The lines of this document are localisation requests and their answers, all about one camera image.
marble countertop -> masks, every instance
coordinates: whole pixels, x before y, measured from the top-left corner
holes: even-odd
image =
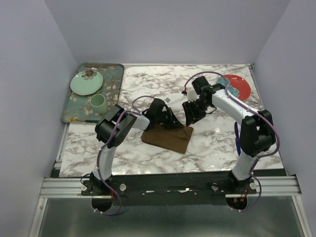
[[[247,65],[197,65],[197,66],[143,66],[125,70],[119,104],[131,110],[131,102],[140,95],[169,98],[168,105],[176,117],[185,124],[181,94],[186,80],[201,71],[235,74],[244,78],[251,87],[246,104],[261,109],[260,99]],[[216,75],[204,75],[215,84]],[[136,102],[140,110],[148,108],[152,99]],[[160,147],[144,144],[142,131],[131,129],[118,147],[113,161],[113,174],[181,173],[231,170],[238,158],[234,120],[218,109],[213,114],[192,125],[194,128],[187,152],[180,154]],[[62,156],[60,177],[78,177],[90,173],[96,163],[101,143],[96,139],[95,124],[70,124]],[[261,159],[256,169],[283,168],[279,153]]]

white wall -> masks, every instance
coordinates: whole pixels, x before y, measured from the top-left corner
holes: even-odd
[[[43,0],[0,1],[0,236],[26,237],[77,63]]]
[[[45,0],[79,62],[253,63],[289,0]]]
[[[292,0],[255,63],[265,107],[281,136],[281,157],[296,173],[316,235],[316,1]]]

brown cloth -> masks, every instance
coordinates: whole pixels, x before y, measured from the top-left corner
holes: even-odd
[[[159,124],[156,125],[154,129],[143,132],[142,141],[150,145],[184,154],[192,133],[192,127],[184,126],[183,128],[167,130]]]

green cup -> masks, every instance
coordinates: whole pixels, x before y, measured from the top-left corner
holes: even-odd
[[[105,101],[105,97],[101,94],[96,94],[92,96],[90,104],[94,112],[97,112],[100,115],[103,115],[108,111],[108,104]]]

tray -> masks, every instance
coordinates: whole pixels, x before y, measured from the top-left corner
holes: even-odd
[[[95,94],[104,95],[106,102],[108,103],[108,110],[111,109],[112,105],[118,103],[119,92],[124,75],[124,66],[122,64],[112,63],[82,63],[79,65],[76,73],[87,70],[88,68],[84,67],[84,65],[115,66],[115,68],[96,68],[96,70],[103,76],[103,84],[94,94],[81,96],[75,94],[71,89],[69,89],[61,114],[61,120],[64,122],[70,122],[66,119],[67,117],[79,120],[95,120],[96,122],[100,120],[101,115],[93,112],[90,105],[90,99]]]

